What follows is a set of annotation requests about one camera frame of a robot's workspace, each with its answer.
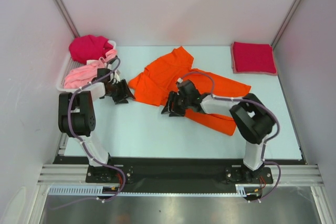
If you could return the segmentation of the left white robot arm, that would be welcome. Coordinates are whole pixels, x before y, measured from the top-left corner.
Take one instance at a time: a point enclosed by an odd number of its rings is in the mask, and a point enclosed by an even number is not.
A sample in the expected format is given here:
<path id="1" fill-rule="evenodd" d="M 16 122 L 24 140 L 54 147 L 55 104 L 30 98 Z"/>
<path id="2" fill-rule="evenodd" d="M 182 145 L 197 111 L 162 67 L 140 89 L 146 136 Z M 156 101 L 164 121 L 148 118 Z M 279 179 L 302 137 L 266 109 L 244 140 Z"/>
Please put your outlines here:
<path id="1" fill-rule="evenodd" d="M 105 182 L 123 171 L 111 164 L 111 157 L 95 134 L 95 100 L 111 97 L 115 104 L 128 103 L 135 99 L 125 79 L 118 80 L 116 73 L 98 69 L 98 76 L 73 92 L 62 92 L 58 96 L 58 127 L 62 133 L 76 140 L 86 154 L 89 165 L 98 168 L 98 176 Z"/>

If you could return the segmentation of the orange t shirt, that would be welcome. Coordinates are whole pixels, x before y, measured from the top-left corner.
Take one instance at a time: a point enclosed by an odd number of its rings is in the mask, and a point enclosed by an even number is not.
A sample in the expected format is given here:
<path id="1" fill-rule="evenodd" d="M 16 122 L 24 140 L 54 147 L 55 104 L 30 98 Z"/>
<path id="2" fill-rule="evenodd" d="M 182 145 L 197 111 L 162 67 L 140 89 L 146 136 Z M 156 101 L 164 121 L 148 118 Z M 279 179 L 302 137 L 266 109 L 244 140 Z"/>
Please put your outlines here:
<path id="1" fill-rule="evenodd" d="M 157 58 L 129 81 L 138 102 L 164 106 L 164 111 L 212 130 L 232 136 L 236 123 L 230 115 L 206 114 L 201 99 L 214 93 L 222 97 L 244 97 L 251 87 L 211 72 L 193 68 L 193 56 L 183 47 Z"/>

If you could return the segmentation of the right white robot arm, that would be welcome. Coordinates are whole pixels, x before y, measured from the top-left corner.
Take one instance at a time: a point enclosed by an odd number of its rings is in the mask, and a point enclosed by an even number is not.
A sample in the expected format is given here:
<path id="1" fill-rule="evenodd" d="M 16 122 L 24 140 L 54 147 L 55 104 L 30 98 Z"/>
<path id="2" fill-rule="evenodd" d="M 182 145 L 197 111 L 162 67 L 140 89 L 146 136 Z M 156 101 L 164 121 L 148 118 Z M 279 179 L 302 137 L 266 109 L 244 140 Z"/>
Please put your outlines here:
<path id="1" fill-rule="evenodd" d="M 253 93 L 241 98 L 221 97 L 212 92 L 200 93 L 192 81 L 179 79 L 177 91 L 169 93 L 161 113 L 170 117 L 184 117 L 187 110 L 202 115 L 231 116 L 246 141 L 243 179 L 254 183 L 261 177 L 266 143 L 278 136 L 280 124 L 276 116 Z"/>

